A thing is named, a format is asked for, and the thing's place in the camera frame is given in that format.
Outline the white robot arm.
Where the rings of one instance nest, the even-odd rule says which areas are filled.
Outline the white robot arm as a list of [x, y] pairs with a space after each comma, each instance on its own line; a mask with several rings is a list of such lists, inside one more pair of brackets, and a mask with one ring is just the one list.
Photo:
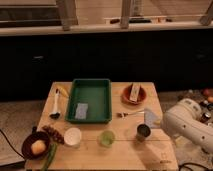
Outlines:
[[163, 114], [160, 126], [170, 137], [184, 136], [213, 153], [213, 127], [199, 121], [201, 114], [197, 102], [184, 98]]

